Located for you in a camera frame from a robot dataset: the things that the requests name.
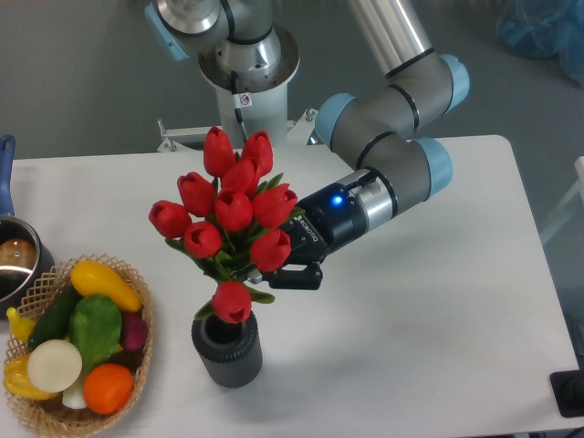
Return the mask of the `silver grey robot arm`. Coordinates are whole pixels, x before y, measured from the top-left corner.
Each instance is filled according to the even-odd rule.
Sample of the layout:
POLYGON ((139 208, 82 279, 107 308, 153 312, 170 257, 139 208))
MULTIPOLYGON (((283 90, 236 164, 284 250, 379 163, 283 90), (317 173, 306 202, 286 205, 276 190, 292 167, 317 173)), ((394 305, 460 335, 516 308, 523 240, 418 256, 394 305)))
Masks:
MULTIPOLYGON (((351 174, 302 200, 280 227, 291 253, 274 269, 230 241, 224 260, 202 260, 216 280, 273 288, 320 286, 321 262, 362 235, 441 191, 452 178, 443 145, 407 136, 465 99, 469 76, 453 56, 437 55, 408 1, 353 1, 352 14, 389 81, 372 99, 338 94, 320 107, 314 133, 351 174)), ((287 84, 297 71, 294 38, 267 1, 154 1, 145 14, 175 59, 196 52, 214 86, 224 130, 236 146, 256 130, 287 136, 287 84)))

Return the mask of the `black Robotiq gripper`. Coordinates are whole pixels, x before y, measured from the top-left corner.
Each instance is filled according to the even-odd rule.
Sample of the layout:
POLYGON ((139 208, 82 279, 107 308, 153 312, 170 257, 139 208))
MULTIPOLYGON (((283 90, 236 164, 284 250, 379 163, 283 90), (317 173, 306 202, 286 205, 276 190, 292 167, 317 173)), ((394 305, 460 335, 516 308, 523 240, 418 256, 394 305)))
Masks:
POLYGON ((281 225, 291 241, 291 254, 283 266, 270 272, 254 268, 245 275, 253 285, 272 289, 318 290, 323 280, 320 262, 365 234, 367 217, 349 186, 333 183, 297 203, 304 213, 281 225))

